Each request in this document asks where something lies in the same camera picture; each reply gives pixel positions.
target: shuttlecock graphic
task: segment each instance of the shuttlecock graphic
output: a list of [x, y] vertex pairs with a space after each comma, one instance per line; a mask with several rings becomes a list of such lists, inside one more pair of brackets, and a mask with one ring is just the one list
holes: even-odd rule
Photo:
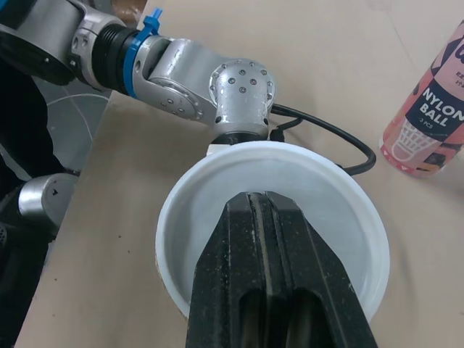
[[391, 155], [400, 162], [407, 162], [433, 144], [439, 144], [439, 141], [426, 136], [405, 119], [399, 137], [391, 148]]

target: black cable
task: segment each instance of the black cable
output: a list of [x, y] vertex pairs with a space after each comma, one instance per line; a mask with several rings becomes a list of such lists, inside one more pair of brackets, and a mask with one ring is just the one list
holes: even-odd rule
[[302, 118], [296, 118], [293, 121], [278, 125], [277, 127], [275, 127], [275, 129], [272, 129], [272, 131], [270, 132], [269, 140], [285, 143], [285, 135], [283, 134], [283, 131], [293, 128], [299, 125], [301, 122], [303, 122]]
[[[295, 121], [284, 123], [283, 125], [280, 126], [280, 127], [282, 127], [284, 125], [287, 125], [286, 128], [284, 128], [284, 129], [289, 129], [291, 127], [294, 127], [295, 125], [300, 124], [301, 120], [305, 120], [307, 122], [314, 123], [315, 125], [318, 125], [319, 127], [322, 127], [324, 129], [326, 129], [327, 131], [332, 132], [333, 134], [336, 134], [340, 138], [348, 141], [351, 145], [353, 145], [357, 149], [359, 149], [363, 154], [366, 155], [366, 157], [368, 159], [364, 163], [361, 163], [360, 165], [353, 165], [352, 167], [343, 168], [343, 170], [345, 172], [347, 172], [349, 175], [357, 175], [357, 174], [367, 172], [376, 163], [376, 154], [374, 153], [374, 151], [372, 151], [372, 149], [369, 146], [364, 144], [358, 138], [355, 138], [351, 134], [345, 132], [344, 130], [342, 130], [342, 129], [338, 128], [338, 127], [336, 127], [335, 125], [331, 125], [330, 123], [327, 123], [326, 121], [323, 121], [323, 120], [321, 120], [321, 119], [319, 119], [317, 117], [314, 117], [314, 116], [312, 116], [310, 114], [307, 114], [305, 112], [301, 112], [301, 111], [292, 109], [290, 107], [285, 107], [285, 106], [279, 105], [279, 104], [274, 104], [272, 109], [271, 109], [271, 112], [273, 114], [280, 115], [280, 116], [294, 117], [294, 118], [296, 118], [295, 121], [300, 120], [298, 123], [296, 123]], [[279, 132], [283, 131], [284, 129], [276, 128], [276, 130], [279, 130]]]

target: pink can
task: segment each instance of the pink can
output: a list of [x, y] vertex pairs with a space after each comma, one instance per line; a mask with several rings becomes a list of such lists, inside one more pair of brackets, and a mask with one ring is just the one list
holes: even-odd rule
[[437, 173], [464, 144], [464, 21], [406, 99], [381, 139], [397, 169]]

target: gray floor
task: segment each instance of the gray floor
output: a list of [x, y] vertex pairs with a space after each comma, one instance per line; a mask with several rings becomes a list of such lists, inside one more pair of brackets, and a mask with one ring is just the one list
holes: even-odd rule
[[[47, 104], [66, 96], [93, 94], [108, 98], [110, 92], [99, 92], [77, 80], [68, 86], [56, 86], [36, 79]], [[49, 105], [48, 129], [53, 139], [54, 153], [58, 160], [68, 168], [81, 170], [90, 152], [92, 139], [102, 118], [107, 101], [97, 96], [76, 96], [57, 101]], [[5, 162], [21, 179], [28, 179], [27, 174], [9, 158], [0, 147]]]

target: tabletop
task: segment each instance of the tabletop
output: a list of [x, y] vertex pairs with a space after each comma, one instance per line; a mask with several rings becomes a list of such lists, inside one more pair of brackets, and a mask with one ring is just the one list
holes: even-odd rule
[[[390, 246], [374, 336], [380, 347], [461, 347], [463, 162], [419, 180], [391, 167], [377, 145], [464, 18], [464, 2], [149, 0], [145, 13], [155, 6], [164, 9], [161, 35], [256, 59], [273, 72], [279, 104], [376, 149], [377, 165], [355, 177]], [[313, 125], [291, 134], [295, 144], [342, 165], [363, 160]], [[211, 139], [203, 125], [113, 93], [16, 347], [185, 345], [186, 320], [157, 274], [154, 234], [170, 189]]]

